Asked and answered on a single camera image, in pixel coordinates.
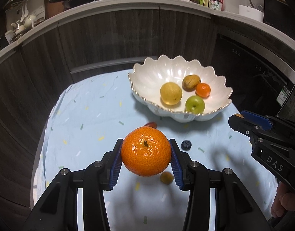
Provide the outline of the person right hand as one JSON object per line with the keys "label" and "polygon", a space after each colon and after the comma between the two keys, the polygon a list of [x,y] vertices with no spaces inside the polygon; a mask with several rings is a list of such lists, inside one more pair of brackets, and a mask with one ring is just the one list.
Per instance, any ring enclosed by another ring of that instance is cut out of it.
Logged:
{"label": "person right hand", "polygon": [[289,187],[280,182],[271,206],[271,214],[273,218],[280,218],[285,210],[295,211],[295,193],[290,192]]}

